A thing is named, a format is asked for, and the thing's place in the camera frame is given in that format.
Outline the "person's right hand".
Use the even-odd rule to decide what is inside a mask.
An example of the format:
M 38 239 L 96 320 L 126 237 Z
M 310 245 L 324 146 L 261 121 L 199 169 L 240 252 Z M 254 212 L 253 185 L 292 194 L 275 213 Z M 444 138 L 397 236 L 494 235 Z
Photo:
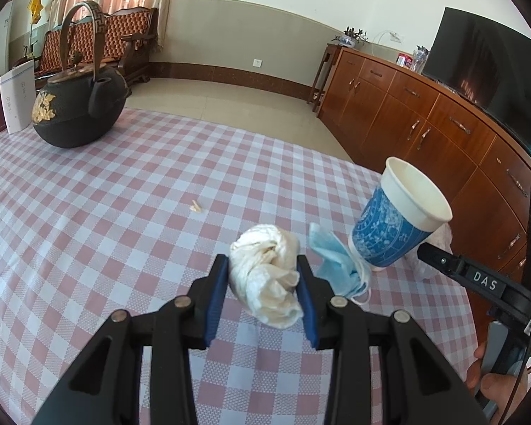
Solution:
M 480 387 L 484 397 L 496 403 L 498 410 L 493 414 L 490 420 L 491 424 L 499 424 L 502 413 L 507 406 L 511 391 L 515 386 L 516 378 L 510 375 L 501 375 L 495 373 L 480 376 L 481 360 L 484 357 L 486 342 L 483 342 L 474 352 L 475 361 L 470 365 L 466 373 L 466 386 L 469 390 L 474 391 Z

